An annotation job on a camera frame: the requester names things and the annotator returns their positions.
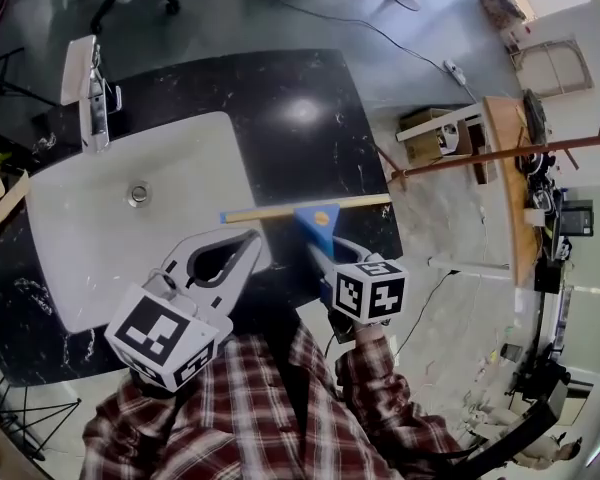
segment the cardboard box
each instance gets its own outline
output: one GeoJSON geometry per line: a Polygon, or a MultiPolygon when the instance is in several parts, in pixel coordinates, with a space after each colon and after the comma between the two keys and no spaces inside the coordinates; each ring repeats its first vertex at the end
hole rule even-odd
{"type": "MultiPolygon", "coordinates": [[[[412,116],[400,119],[400,130],[404,131],[413,128],[414,126],[426,123],[427,121],[431,121],[431,119],[441,117],[449,112],[451,111],[439,108],[423,110],[412,116]]],[[[436,130],[407,139],[404,141],[404,145],[407,148],[409,164],[411,167],[424,167],[433,163],[446,162],[457,158],[471,156],[473,147],[471,145],[471,138],[469,137],[469,130],[464,121],[458,122],[458,137],[458,147],[453,153],[448,155],[443,155],[440,150],[438,132],[436,130]]]]}

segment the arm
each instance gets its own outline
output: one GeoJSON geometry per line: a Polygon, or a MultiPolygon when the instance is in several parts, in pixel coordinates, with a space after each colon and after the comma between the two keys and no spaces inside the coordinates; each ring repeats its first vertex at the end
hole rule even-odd
{"type": "Polygon", "coordinates": [[[548,469],[553,464],[549,459],[527,457],[523,453],[517,453],[513,459],[518,466],[536,470],[548,469]]]}
{"type": "Polygon", "coordinates": [[[338,360],[336,373],[347,406],[378,452],[403,475],[433,472],[431,457],[418,452],[460,450],[443,418],[427,416],[409,401],[409,386],[393,371],[393,356],[380,326],[357,333],[356,348],[338,360]]]}
{"type": "Polygon", "coordinates": [[[143,396],[127,378],[85,427],[81,480],[150,478],[174,411],[175,398],[143,396]]]}

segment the faucet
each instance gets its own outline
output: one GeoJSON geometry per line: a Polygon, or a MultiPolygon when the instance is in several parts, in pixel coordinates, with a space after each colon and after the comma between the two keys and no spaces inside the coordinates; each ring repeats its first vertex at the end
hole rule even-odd
{"type": "Polygon", "coordinates": [[[109,148],[107,116],[122,108],[120,86],[107,82],[100,64],[100,45],[96,36],[69,43],[60,103],[70,105],[78,102],[82,150],[91,154],[109,148]]]}

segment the hand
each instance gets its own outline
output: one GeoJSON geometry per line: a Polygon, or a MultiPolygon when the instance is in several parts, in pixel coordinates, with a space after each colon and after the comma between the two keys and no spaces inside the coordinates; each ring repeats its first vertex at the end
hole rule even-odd
{"type": "Polygon", "coordinates": [[[384,336],[382,325],[375,324],[371,326],[361,325],[358,323],[353,324],[353,329],[356,333],[356,345],[362,345],[369,341],[379,340],[384,336]]]}

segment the power strip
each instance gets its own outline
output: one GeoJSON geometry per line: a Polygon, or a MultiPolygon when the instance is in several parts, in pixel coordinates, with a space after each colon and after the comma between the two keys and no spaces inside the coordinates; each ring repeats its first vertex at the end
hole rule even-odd
{"type": "Polygon", "coordinates": [[[445,60],[444,67],[449,72],[449,74],[453,78],[455,78],[456,82],[458,82],[458,85],[460,87],[465,87],[467,85],[467,79],[464,76],[463,71],[458,66],[456,66],[452,60],[445,60]]]}

